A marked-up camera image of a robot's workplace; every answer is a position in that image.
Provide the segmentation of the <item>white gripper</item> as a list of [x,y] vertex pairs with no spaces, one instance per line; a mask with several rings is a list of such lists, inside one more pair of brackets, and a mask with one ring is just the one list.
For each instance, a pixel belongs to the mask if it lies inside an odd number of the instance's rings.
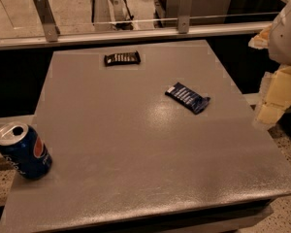
[[254,122],[275,125],[291,106],[291,0],[276,16],[272,25],[250,39],[248,45],[268,50],[269,58],[280,65],[274,73],[266,72],[259,89]]

